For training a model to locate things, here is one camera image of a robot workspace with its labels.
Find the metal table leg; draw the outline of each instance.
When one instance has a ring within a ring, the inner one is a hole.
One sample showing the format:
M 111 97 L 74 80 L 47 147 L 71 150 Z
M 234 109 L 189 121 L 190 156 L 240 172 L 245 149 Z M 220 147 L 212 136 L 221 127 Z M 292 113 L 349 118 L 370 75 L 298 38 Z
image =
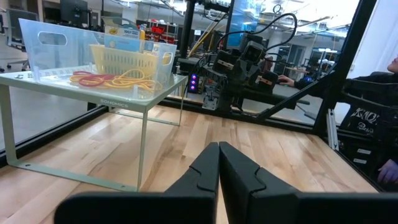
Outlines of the metal table leg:
M 147 118 L 147 119 L 148 119 L 148 121 L 154 121 L 154 122 L 158 122 L 158 123 L 162 123 L 162 124 L 171 124 L 171 125 L 175 125 L 175 126 L 180 126 L 181 117 L 182 117 L 182 105 L 183 105 L 183 103 L 184 103 L 184 94 L 182 95 L 182 98 L 181 98 L 180 118 L 178 120 L 178 123 L 177 122 L 172 122 L 172 121 L 165 121 L 165 120 L 162 120 L 162 119 L 156 119 L 156 118 Z M 120 111 L 111 110 L 111 107 L 109 107 L 109 112 L 110 113 L 114 113 L 114 114 L 120 114 L 120 115 L 123 115 L 123 116 L 132 117 L 132 118 L 143 119 L 143 117 L 139 116 L 139 115 L 134 115 L 134 114 L 123 113 L 123 112 L 120 112 Z
M 12 113 L 11 113 L 11 100 L 9 87 L 6 85 L 0 85 L 0 107 L 1 107 L 1 121 L 3 126 L 4 143 L 6 147 L 6 159 L 10 166 L 36 171 L 43 174 L 54 175 L 57 177 L 63 177 L 70 180 L 77 180 L 87 184 L 94 184 L 101 187 L 107 187 L 115 190 L 122 191 L 136 191 L 137 188 L 129 185 L 120 184 L 113 181 L 108 181 L 96 177 L 90 177 L 83 174 L 76 174 L 67 170 L 54 169 L 39 164 L 33 164 L 30 162 L 20 161 L 17 158 L 15 139 L 14 139 L 14 127 L 12 124 Z
M 141 146 L 139 150 L 139 167 L 138 167 L 138 181 L 137 181 L 137 189 L 141 187 L 142 181 L 142 171 L 144 170 L 144 154 L 145 154 L 145 143 L 146 143 L 146 135 L 147 135 L 147 121 L 148 121 L 148 112 L 145 112 L 142 117 L 142 129 L 141 129 Z

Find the wooden floor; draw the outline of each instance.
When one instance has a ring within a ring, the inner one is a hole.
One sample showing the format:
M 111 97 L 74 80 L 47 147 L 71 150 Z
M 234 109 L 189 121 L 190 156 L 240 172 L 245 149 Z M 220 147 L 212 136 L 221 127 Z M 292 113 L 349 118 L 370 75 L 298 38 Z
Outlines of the wooden floor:
M 156 106 L 149 116 L 176 121 L 178 114 L 179 110 Z M 136 185 L 141 123 L 107 113 L 24 159 Z M 180 127 L 148 122 L 142 190 L 167 189 L 213 141 L 228 141 L 302 191 L 375 192 L 318 137 L 188 111 L 183 112 Z M 0 222 L 52 223 L 60 201 L 88 190 L 109 189 L 4 167 Z M 227 222 L 221 195 L 217 223 Z

